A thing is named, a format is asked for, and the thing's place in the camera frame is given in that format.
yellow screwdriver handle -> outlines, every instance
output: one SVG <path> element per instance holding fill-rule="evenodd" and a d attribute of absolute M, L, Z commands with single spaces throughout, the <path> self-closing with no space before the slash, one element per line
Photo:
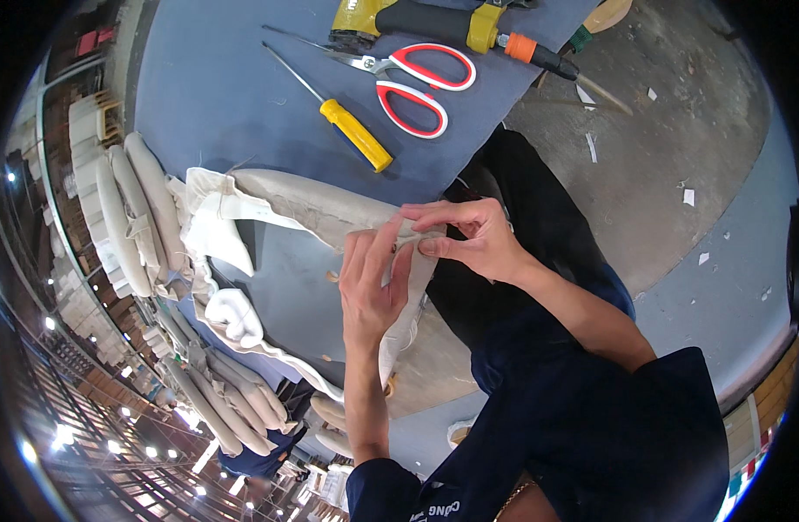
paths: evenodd
<path fill-rule="evenodd" d="M 325 101 L 319 111 L 332 123 L 332 128 L 347 142 L 348 147 L 362 161 L 373 166 L 373 172 L 382 172 L 394 160 L 364 125 L 336 100 Z"/>

black rubber grip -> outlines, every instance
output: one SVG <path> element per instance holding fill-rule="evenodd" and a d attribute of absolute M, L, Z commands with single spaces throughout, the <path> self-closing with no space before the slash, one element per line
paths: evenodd
<path fill-rule="evenodd" d="M 562 78 L 575 80 L 579 76 L 579 68 L 570 60 L 559 56 L 549 48 L 536 45 L 530 63 L 558 74 Z"/>
<path fill-rule="evenodd" d="M 467 47 L 471 18 L 471 11 L 398 0 L 376 13 L 375 23 L 380 33 L 411 33 Z"/>

black pants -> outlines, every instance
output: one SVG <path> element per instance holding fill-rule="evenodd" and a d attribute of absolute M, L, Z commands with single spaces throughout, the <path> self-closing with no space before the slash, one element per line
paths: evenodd
<path fill-rule="evenodd" d="M 498 183 L 516 238 L 525 250 L 634 318 L 628 291 L 603 260 L 585 216 L 524 136 L 499 128 L 473 162 L 486 167 Z M 466 239 L 452 226 L 447 235 Z M 490 327 L 537 305 L 523 290 L 492 284 L 449 259 L 438 261 L 426 293 L 470 350 L 484 341 Z"/>

gold bracelet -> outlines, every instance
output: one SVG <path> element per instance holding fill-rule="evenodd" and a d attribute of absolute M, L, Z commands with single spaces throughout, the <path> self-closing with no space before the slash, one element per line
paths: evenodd
<path fill-rule="evenodd" d="M 515 490 L 513 490 L 513 492 L 510 493 L 510 496 L 507 497 L 507 502 L 505 502 L 504 505 L 501 507 L 501 509 L 498 510 L 498 515 L 496 515 L 496 517 L 492 520 L 492 522 L 498 522 L 498 517 L 501 516 L 501 513 L 504 513 L 504 510 L 507 509 L 507 507 L 510 505 L 510 502 L 512 502 L 512 500 L 515 497 L 517 497 L 519 493 L 529 488 L 530 486 L 538 486 L 538 484 L 536 484 L 536 482 L 533 480 L 529 480 L 524 484 L 520 485 L 519 487 L 517 487 Z"/>

human hand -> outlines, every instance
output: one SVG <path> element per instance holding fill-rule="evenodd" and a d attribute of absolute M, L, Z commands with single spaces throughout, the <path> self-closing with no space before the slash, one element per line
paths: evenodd
<path fill-rule="evenodd" d="M 411 230 L 417 232 L 435 224 L 455 225 L 467 237 L 466 241 L 449 237 L 426 239 L 420 241 L 420 252 L 460 261 L 488 279 L 514 283 L 522 268 L 538 264 L 519 245 L 500 203 L 494 198 L 466 203 L 403 204 L 399 213 L 416 221 Z"/>
<path fill-rule="evenodd" d="M 382 286 L 382 275 L 402 222 L 402 216 L 394 214 L 379 231 L 351 232 L 345 238 L 339 290 L 347 350 L 378 351 L 379 341 L 408 302 L 408 277 L 414 253 L 410 243 L 394 256 L 391 280 Z"/>

